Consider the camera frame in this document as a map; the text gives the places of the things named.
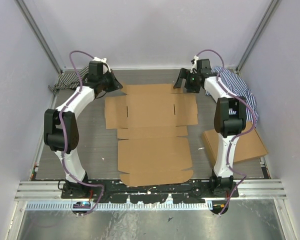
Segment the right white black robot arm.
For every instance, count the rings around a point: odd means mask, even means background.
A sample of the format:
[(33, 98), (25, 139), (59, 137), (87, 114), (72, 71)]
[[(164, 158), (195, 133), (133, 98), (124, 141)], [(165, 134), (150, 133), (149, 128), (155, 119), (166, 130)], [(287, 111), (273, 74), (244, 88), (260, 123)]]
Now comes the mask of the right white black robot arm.
[(219, 198), (234, 186), (233, 163), (237, 142), (246, 128), (246, 99), (235, 95), (222, 82), (221, 76), (212, 72), (209, 59), (195, 56), (191, 63), (191, 69), (180, 69), (173, 87), (181, 88), (185, 80), (184, 87), (188, 93), (199, 93), (203, 88), (216, 101), (214, 130), (218, 134), (218, 150), (208, 189)]

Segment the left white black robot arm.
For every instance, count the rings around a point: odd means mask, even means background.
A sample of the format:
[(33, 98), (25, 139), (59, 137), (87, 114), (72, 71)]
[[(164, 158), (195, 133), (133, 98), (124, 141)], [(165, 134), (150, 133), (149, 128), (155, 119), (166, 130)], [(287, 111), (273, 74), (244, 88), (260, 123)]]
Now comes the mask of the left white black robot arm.
[(87, 74), (80, 79), (74, 93), (55, 109), (44, 113), (43, 140), (59, 158), (65, 172), (63, 191), (78, 198), (90, 194), (94, 185), (88, 182), (79, 154), (80, 140), (77, 118), (101, 92), (110, 93), (122, 89), (106, 58), (95, 57), (88, 64)]

